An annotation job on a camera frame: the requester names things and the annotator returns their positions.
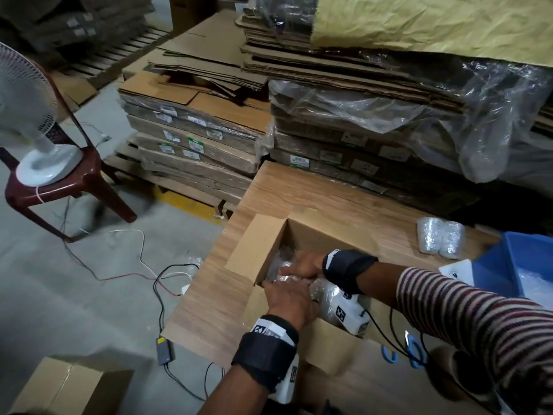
white fan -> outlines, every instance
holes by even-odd
[[[23,185],[45,186],[63,179],[82,159],[79,147],[54,144],[46,137],[57,114],[56,92],[48,78],[0,42],[0,135],[20,134],[33,146],[16,170]]]

striped shirt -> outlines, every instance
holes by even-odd
[[[553,414],[553,312],[419,268],[399,279],[397,309],[482,361],[516,414]]]

hand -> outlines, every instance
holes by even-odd
[[[302,278],[314,277],[322,273],[322,261],[325,256],[325,254],[311,251],[298,251],[294,263],[289,267],[280,268],[279,275],[296,275]]]
[[[269,311],[290,323],[298,332],[314,321],[321,311],[319,303],[312,301],[308,280],[284,282],[263,281]]]

wood grain surface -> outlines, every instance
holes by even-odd
[[[434,270],[451,263],[418,252],[416,221],[428,216],[425,213],[321,176],[265,162],[167,322],[166,337],[229,368],[245,332],[240,318],[253,286],[250,280],[226,271],[225,263],[255,214],[286,218],[295,205],[318,209],[370,231],[383,262]],[[497,237],[467,228],[461,258],[475,258],[497,241]],[[479,410],[471,402],[453,404],[441,398],[425,370],[411,369],[406,359],[400,358],[397,365],[385,363],[380,345],[370,340],[363,341],[359,355],[339,377],[328,378],[308,366],[301,370],[301,379],[296,398],[313,409],[330,398],[345,413]]]

plastic chair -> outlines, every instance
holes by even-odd
[[[137,215],[119,195],[115,193],[113,188],[104,180],[101,174],[103,171],[115,183],[120,183],[121,181],[115,176],[115,169],[107,166],[102,161],[92,141],[88,138],[79,121],[70,111],[63,97],[61,97],[55,83],[40,66],[37,65],[37,67],[46,76],[54,89],[58,102],[62,105],[63,109],[65,109],[75,126],[77,126],[78,130],[85,138],[86,147],[81,148],[83,158],[79,165],[77,165],[69,175],[53,184],[41,186],[38,189],[25,186],[19,182],[16,177],[16,168],[19,161],[8,153],[6,149],[0,148],[0,160],[2,160],[10,170],[10,178],[5,188],[6,201],[14,210],[45,230],[48,230],[53,235],[60,237],[67,243],[72,243],[76,238],[66,236],[55,227],[52,227],[37,214],[32,212],[29,207],[62,199],[67,196],[80,197],[82,193],[86,192],[98,198],[127,223],[132,223],[137,219]],[[54,124],[46,136],[54,144],[75,144],[57,123]]]

